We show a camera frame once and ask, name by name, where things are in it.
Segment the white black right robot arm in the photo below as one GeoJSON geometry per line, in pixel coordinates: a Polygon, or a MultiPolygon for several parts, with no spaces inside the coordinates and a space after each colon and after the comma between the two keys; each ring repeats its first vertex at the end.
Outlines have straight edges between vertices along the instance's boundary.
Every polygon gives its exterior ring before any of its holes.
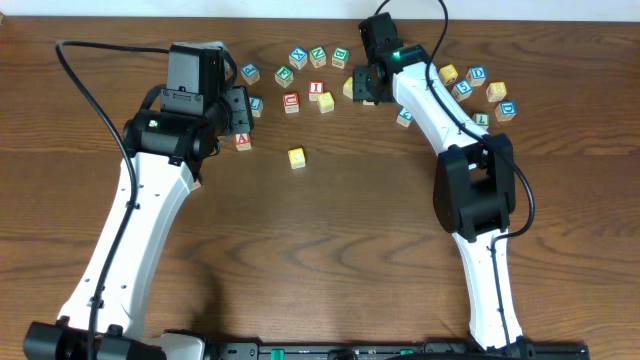
{"type": "Polygon", "coordinates": [[[414,118],[437,155],[433,205],[460,251],[470,300],[470,334],[486,352],[522,337],[507,265],[515,183],[526,178],[504,134],[491,136],[461,109],[427,52],[402,42],[368,45],[354,70],[354,98],[395,102],[414,118]]]}

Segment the yellow C block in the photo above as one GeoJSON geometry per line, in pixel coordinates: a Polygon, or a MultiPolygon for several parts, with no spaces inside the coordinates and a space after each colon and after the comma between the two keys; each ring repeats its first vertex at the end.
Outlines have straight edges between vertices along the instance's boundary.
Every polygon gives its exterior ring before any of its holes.
{"type": "Polygon", "coordinates": [[[289,158],[290,166],[293,170],[304,168],[306,166],[306,157],[305,157],[304,149],[301,147],[289,150],[288,158],[289,158]]]}

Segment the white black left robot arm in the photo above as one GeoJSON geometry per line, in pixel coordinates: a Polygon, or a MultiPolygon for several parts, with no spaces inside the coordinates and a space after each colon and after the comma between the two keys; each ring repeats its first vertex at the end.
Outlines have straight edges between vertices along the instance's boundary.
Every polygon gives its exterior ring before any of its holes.
{"type": "Polygon", "coordinates": [[[202,95],[157,86],[125,125],[118,190],[91,260],[55,323],[34,322],[29,359],[212,359],[189,331],[144,337],[151,284],[169,230],[221,135],[253,128],[247,90],[234,86],[201,110],[202,95]]]}

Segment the yellow O block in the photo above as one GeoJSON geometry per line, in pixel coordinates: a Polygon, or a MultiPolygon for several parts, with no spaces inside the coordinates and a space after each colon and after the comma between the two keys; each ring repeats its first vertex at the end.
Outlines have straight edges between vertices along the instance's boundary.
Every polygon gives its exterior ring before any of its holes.
{"type": "Polygon", "coordinates": [[[343,95],[349,99],[354,98],[353,78],[349,77],[343,84],[343,95]]]}

